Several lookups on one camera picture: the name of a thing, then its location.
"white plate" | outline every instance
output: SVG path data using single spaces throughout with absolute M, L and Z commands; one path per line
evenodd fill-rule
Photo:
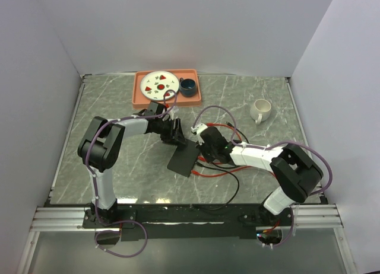
M 179 89 L 178 78 L 167 71 L 154 71 L 144 76 L 140 82 L 142 94 L 150 100 L 163 101 L 167 90 L 174 90 L 176 93 Z M 173 92 L 168 92 L 165 100 L 174 97 Z

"tray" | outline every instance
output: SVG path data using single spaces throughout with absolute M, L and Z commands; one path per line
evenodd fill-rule
M 185 97 L 178 91 L 177 97 L 177 106 L 200 106 L 202 104 L 202 95 L 200 89 L 200 82 L 198 80 L 198 74 L 195 69 L 164 69 L 164 71 L 171 72 L 178 79 L 183 78 L 191 78 L 195 80 L 197 85 L 197 93 L 193 97 Z M 135 74 L 135 80 L 133 84 L 133 96 L 132 96 L 132 106 L 134 109 L 146 109 L 150 103 L 150 100 L 145 97 L 140 90 L 140 82 L 150 72 L 153 71 L 138 71 Z M 174 102 L 174 98 L 169 99 L 166 103 L 171 106 Z

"gray marble surface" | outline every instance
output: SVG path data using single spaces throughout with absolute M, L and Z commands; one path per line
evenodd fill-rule
M 84 91 L 62 164 L 53 187 L 51 203 L 88 203 L 91 186 L 88 172 L 77 155 L 77 147 L 94 116 L 119 118 L 135 113 L 132 108 L 132 75 L 86 76 Z M 201 107 L 180 107 L 177 112 L 188 139 L 196 141 L 190 131 L 198 112 L 217 104 L 229 109 L 238 128 L 258 145 L 274 144 L 291 139 L 303 142 L 295 108 L 284 78 L 240 77 L 233 75 L 200 75 L 203 103 Z M 256 125 L 249 116 L 251 104 L 259 98 L 271 102 L 269 119 Z M 203 123 L 230 121 L 221 110 L 209 109 L 201 117 Z M 231 131 L 220 128 L 230 138 Z M 236 181 L 231 176 L 205 178 L 178 175 L 166 168 L 175 146 L 161 143 L 159 135 L 148 134 L 127 138 L 122 144 L 119 159 L 113 168 L 115 194 L 122 203 L 224 203 L 235 192 Z M 195 167 L 201 173 L 218 171 Z M 240 191 L 234 203 L 261 203 L 277 186 L 267 172 L 247 168 L 236 175 Z M 317 196 L 309 203 L 319 203 Z

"mug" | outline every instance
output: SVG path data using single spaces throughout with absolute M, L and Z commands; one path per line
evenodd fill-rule
M 272 105 L 265 99 L 258 99 L 254 102 L 249 111 L 251 118 L 256 121 L 256 124 L 267 120 L 271 114 Z
M 190 78 L 179 79 L 179 91 L 185 97 L 193 97 L 197 93 L 197 83 Z

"white wall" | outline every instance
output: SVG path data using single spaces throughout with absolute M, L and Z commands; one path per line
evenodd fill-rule
M 49 193 L 80 77 L 36 0 L 0 0 L 0 273 Z
M 291 76 L 331 0 L 39 0 L 81 74 Z
M 333 0 L 292 78 L 359 273 L 380 270 L 380 0 Z

